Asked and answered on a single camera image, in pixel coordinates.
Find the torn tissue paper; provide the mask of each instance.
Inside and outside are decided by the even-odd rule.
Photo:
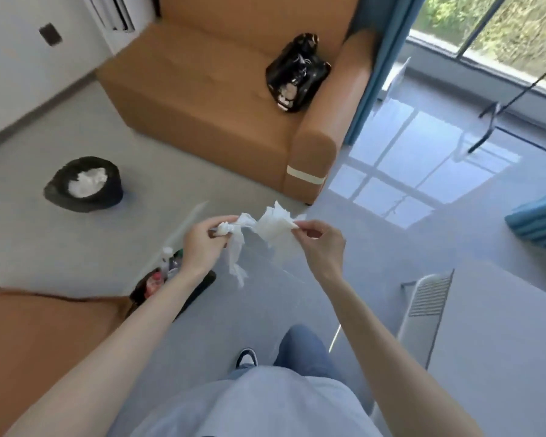
[[[231,240],[227,246],[227,262],[229,271],[239,280],[239,286],[244,285],[247,272],[237,264],[244,244],[242,228],[248,227],[262,237],[270,248],[275,250],[274,260],[283,262],[299,253],[301,247],[291,230],[298,226],[293,221],[303,220],[305,215],[291,218],[291,214],[276,201],[274,207],[267,207],[261,219],[255,221],[250,214],[242,213],[236,222],[222,222],[219,224],[215,236],[224,236],[231,233]]]
[[[106,181],[107,173],[103,167],[80,172],[76,181],[69,181],[69,194],[73,198],[86,198],[101,190]]]

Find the sneaker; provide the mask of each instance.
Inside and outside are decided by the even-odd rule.
[[[239,354],[239,358],[237,359],[235,368],[239,369],[241,365],[254,365],[255,367],[258,366],[257,354],[255,354],[255,351],[253,351],[251,348],[245,348],[243,351],[241,351]]]

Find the hand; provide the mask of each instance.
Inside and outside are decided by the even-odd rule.
[[[198,274],[199,279],[206,276],[206,273],[216,264],[230,237],[227,235],[213,238],[208,230],[221,222],[235,222],[238,218],[238,216],[216,216],[193,225],[184,237],[182,272]]]
[[[306,253],[307,264],[314,277],[335,279],[342,277],[346,239],[342,232],[322,221],[295,221],[299,227],[293,235]]]

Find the green foliage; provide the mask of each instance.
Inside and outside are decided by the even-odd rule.
[[[416,28],[459,46],[493,1],[427,0]],[[507,0],[471,48],[539,76],[546,71],[546,0]]]

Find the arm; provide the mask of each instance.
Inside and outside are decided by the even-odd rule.
[[[312,204],[320,194],[370,79],[376,43],[377,34],[364,29],[343,44],[293,137],[282,190],[287,196]],[[317,180],[300,179],[295,171]]]
[[[372,394],[395,436],[482,436],[473,418],[382,325],[342,277],[339,230],[301,221],[294,231],[313,275],[332,302]]]
[[[153,350],[224,248],[227,236],[211,239],[208,229],[236,219],[217,217],[192,227],[184,240],[182,270],[32,405],[6,436],[105,435]]]

